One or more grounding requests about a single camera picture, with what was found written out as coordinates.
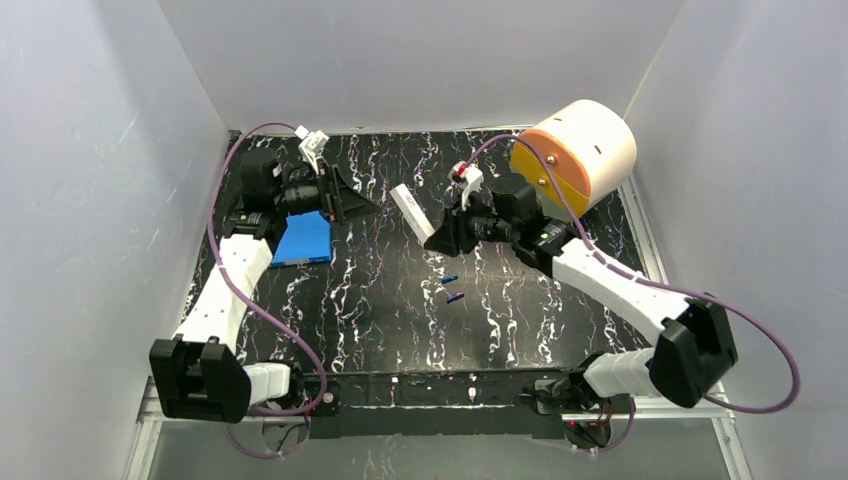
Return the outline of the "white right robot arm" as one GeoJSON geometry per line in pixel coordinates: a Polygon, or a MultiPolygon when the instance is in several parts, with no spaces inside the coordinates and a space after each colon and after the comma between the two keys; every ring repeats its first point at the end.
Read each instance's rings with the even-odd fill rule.
{"type": "Polygon", "coordinates": [[[505,243],[522,263],[589,295],[649,343],[619,354],[594,353],[562,378],[523,388],[536,413],[589,409],[625,394],[691,408],[736,364],[723,307],[645,285],[639,273],[588,248],[575,227],[544,214],[526,183],[497,182],[491,193],[491,203],[472,193],[445,207],[425,249],[457,257],[482,241],[505,243]]]}

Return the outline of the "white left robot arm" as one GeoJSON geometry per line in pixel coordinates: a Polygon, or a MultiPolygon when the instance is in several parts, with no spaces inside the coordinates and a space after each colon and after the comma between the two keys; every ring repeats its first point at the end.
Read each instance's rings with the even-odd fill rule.
{"type": "Polygon", "coordinates": [[[234,354],[247,301],[271,266],[290,217],[316,212],[344,224],[380,210],[325,160],[282,162],[275,150],[254,148],[239,154],[236,165],[241,191],[223,225],[223,265],[210,272],[172,337],[155,340],[149,351],[168,418],[238,423],[251,407],[289,396],[299,373],[293,364],[244,366],[234,354]]]}

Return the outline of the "white remote control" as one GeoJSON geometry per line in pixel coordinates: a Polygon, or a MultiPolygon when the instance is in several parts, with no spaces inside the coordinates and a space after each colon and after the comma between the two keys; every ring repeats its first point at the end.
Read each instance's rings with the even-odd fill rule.
{"type": "Polygon", "coordinates": [[[420,204],[406,184],[401,183],[390,191],[391,198],[400,209],[406,223],[413,230],[419,243],[424,245],[435,232],[420,204]]]}

